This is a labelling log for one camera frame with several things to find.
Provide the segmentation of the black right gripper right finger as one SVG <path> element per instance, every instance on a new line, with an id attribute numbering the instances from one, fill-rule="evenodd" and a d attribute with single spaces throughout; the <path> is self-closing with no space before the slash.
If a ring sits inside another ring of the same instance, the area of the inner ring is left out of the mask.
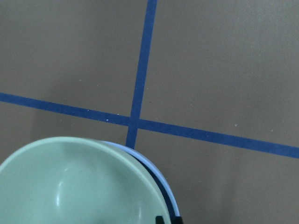
<path id="1" fill-rule="evenodd" d="M 183 219 L 180 216 L 174 217 L 174 224 L 183 224 Z"/>

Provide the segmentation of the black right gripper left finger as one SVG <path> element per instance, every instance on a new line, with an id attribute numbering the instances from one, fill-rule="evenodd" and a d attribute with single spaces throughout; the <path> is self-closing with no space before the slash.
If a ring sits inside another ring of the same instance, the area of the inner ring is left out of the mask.
<path id="1" fill-rule="evenodd" d="M 164 224 L 164 218 L 162 216 L 156 216 L 156 224 Z"/>

